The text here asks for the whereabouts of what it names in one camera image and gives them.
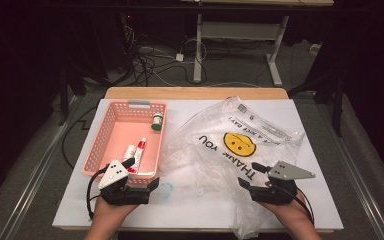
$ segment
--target smiley face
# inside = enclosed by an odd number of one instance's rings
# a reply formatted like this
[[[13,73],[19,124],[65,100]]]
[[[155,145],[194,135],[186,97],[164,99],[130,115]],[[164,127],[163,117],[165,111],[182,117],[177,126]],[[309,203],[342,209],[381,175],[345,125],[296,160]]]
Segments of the smiley face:
[[[224,134],[223,141],[230,151],[241,157],[249,157],[257,149],[251,138],[238,133]]]

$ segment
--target table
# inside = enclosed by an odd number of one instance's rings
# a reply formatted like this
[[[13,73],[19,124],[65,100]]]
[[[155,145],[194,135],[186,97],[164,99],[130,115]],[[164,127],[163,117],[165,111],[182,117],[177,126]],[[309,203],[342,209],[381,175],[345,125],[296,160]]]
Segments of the table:
[[[204,3],[233,3],[233,4],[256,4],[256,5],[284,5],[284,6],[332,6],[333,0],[200,0],[198,4]],[[267,64],[273,83],[277,87],[282,86],[282,80],[276,66],[276,57],[279,52],[282,38],[286,30],[289,16],[283,16],[280,24],[257,24],[257,23],[232,23],[232,22],[205,22],[202,14],[198,14],[196,52],[194,65],[194,82],[201,82],[202,69],[202,38],[233,38],[251,40],[274,40],[273,51],[266,55]]]
[[[77,160],[64,197],[55,216],[53,226],[66,230],[83,229],[90,226],[86,210],[85,194],[90,177],[81,173],[88,148],[93,143],[97,128],[103,117],[105,106],[111,99],[165,99],[168,104],[166,131],[163,138],[169,138],[184,122],[198,111],[205,109],[222,99],[239,96],[247,106],[265,119],[279,126],[304,131],[293,100],[287,98],[285,90],[280,88],[184,88],[184,87],[149,87],[149,88],[110,88],[101,101],[88,137]],[[297,166],[316,174],[315,179],[299,180],[297,185],[310,199],[319,232],[332,232],[343,229],[336,211],[329,188],[311,149],[308,138],[301,145]],[[165,201],[161,198],[160,188],[165,183],[185,177],[187,169],[160,180],[160,187],[151,193],[150,203],[141,205],[124,222],[122,230],[133,231],[199,231],[230,232],[234,202],[221,194],[204,194],[202,197],[185,199],[176,195]],[[284,231],[283,226],[273,215],[261,226],[262,232]]]

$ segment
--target basket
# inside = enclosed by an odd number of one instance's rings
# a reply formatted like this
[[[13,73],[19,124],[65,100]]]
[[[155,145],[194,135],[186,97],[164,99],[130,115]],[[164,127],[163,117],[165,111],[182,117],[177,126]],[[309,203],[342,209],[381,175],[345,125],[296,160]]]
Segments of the basket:
[[[167,104],[148,100],[113,100],[109,103],[95,140],[83,165],[82,172],[93,176],[113,159],[123,161],[129,145],[146,138],[138,172],[129,174],[127,184],[131,187],[146,187],[156,177],[162,136],[165,126]],[[164,117],[162,128],[151,128],[154,114]]]

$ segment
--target transparent plastic bag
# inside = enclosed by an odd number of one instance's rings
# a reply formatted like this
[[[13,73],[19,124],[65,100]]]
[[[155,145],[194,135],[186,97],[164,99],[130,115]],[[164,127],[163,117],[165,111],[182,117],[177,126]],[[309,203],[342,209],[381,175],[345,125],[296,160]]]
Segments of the transparent plastic bag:
[[[238,177],[251,185],[268,180],[252,162],[273,166],[296,162],[304,133],[286,131],[258,116],[238,97],[230,97],[193,116],[166,142],[159,170],[169,173],[193,165],[197,192],[220,191],[236,203],[232,230],[238,239],[258,236],[265,210],[253,202]]]

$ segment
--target person's right hand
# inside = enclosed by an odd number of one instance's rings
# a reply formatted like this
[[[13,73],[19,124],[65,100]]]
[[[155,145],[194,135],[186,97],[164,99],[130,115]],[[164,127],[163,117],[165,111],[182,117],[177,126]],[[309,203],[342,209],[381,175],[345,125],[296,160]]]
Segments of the person's right hand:
[[[304,197],[300,191],[297,193],[297,198],[305,203]],[[259,202],[259,204],[274,213],[293,239],[321,239],[316,232],[313,223],[310,221],[306,210],[297,201],[293,200],[291,203],[285,205],[274,205],[263,202]]]

